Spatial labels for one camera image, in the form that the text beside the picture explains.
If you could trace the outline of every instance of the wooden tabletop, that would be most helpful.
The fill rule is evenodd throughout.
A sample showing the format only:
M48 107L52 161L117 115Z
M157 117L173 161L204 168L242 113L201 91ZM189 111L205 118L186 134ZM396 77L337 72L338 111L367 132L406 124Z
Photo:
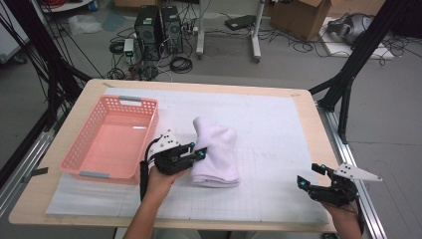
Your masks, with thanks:
M107 88L130 88L144 90L163 90L195 93L225 93L256 96L288 97L295 101L299 118L304 130L313 162L323 163L329 167L337 167L334 152L323 128L311 94L306 90L217 86L203 84L177 84L157 82L130 82L114 80L91 80L85 86L78 101L66 118L62 128L56 135L49 150L41 161L39 168L48 167L47 174L31 179L10 213L9 220L16 224L36 225L91 225L127 227L131 218L98 217L98 216L58 216L47 215L46 210L59 183L62 172L59 163L85 119L88 117L96 101ZM329 185L327 177L317 175L320 185ZM232 222L205 220L157 219L156 227L191 228L205 230L280 230L304 232L333 232L334 227L328 215L328 224L309 225L292 223L265 222Z

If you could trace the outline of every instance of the gray floor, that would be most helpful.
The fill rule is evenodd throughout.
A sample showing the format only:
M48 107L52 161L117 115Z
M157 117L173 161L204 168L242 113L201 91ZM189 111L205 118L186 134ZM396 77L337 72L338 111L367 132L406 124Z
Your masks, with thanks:
M86 10L69 14L91 14ZM93 13L100 22L110 17L109 10ZM75 36L75 40L102 74L110 68L109 39L133 25L124 18L114 31ZM222 22L208 22L222 25ZM97 76L69 38L74 63L80 70ZM172 82L310 89L335 76L345 58L321 58L315 52L295 51L285 38L260 42L261 63L255 64L250 40L227 35L207 35L205 56L193 54L193 70L186 75L170 73ZM324 54L323 47L317 49ZM422 53L422 46L408 49ZM357 76L352 90L347 139L357 165L381 175L381 183L366 183L372 202L388 238L421 238L422 187L418 186L422 168L422 121L420 103L422 59L405 52L402 57L380 66L369 61ZM161 74L157 81L168 82ZM317 94L319 100L323 94ZM30 64L8 63L0 67L0 166L26 136L46 108L45 98ZM0 219L2 238L112 238L113 228L37 227L11 225L8 212ZM205 239L223 238L222 232L206 233Z

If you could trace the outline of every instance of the human arm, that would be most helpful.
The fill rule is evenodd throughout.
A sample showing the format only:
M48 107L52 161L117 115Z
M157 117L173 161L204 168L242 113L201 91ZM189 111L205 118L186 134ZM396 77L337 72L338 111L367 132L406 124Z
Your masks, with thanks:
M361 233L357 216L357 205L353 201L342 207L336 207L328 203L322 206L329 212L332 222L341 239L361 239Z
M158 208L170 191L171 184L184 172L168 176L160 173L155 166L150 169L146 194L123 239L149 239L151 237Z

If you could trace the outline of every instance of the white towel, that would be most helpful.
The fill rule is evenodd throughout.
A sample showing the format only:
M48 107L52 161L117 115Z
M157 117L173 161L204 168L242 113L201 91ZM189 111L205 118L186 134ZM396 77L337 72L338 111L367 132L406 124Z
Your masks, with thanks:
M196 118L193 125L198 134L194 150L207 147L206 157L195 162L190 170L193 183L207 187L238 186L236 131L203 117Z

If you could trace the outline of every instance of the pink plastic basket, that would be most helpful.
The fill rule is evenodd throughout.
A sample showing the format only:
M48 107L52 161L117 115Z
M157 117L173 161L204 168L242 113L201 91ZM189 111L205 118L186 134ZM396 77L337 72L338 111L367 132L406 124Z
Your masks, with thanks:
M158 124L158 101L102 96L63 158L79 179L138 184L139 163Z

